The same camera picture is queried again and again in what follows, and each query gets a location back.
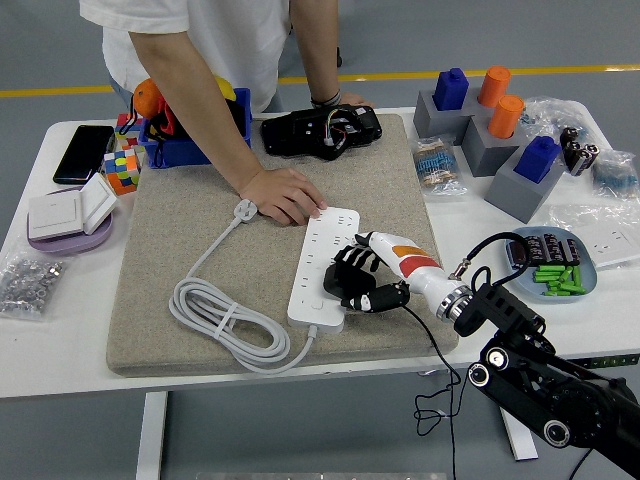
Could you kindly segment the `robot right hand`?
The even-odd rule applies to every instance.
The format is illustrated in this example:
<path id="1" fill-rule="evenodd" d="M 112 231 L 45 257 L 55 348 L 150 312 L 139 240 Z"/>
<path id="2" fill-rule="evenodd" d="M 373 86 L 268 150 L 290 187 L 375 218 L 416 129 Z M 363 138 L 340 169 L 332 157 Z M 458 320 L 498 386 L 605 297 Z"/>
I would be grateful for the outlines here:
<path id="1" fill-rule="evenodd" d="M 413 293 L 440 315 L 463 283 L 448 277 L 439 263 L 410 239 L 382 232 L 361 233 L 340 250 L 327 268 L 324 290 L 345 308 L 378 313 L 400 308 Z"/>

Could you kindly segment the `person's right hand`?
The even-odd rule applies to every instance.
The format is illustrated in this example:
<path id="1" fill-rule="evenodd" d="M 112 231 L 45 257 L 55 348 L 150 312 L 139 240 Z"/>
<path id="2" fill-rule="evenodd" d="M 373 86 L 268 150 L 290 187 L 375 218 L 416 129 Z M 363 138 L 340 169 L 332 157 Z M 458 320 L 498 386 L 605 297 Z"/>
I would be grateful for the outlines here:
<path id="1" fill-rule="evenodd" d="M 239 195 L 281 225 L 305 225 L 328 207 L 316 186 L 292 168 L 258 172 L 239 190 Z"/>

